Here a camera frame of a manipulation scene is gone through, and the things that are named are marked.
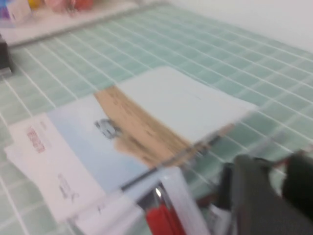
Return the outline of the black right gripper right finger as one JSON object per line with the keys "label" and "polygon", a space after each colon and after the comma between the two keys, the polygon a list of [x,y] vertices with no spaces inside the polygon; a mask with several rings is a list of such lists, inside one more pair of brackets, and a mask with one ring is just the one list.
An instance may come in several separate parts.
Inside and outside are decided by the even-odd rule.
{"label": "black right gripper right finger", "polygon": [[304,215],[313,214],[313,159],[303,152],[288,160],[283,197]]}

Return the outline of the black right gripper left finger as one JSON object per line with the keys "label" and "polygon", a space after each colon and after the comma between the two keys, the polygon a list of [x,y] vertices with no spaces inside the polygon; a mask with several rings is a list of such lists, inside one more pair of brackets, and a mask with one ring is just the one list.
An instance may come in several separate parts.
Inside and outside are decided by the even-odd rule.
{"label": "black right gripper left finger", "polygon": [[312,233],[312,222],[276,193],[258,163],[248,155],[238,155],[232,176],[232,234]]}

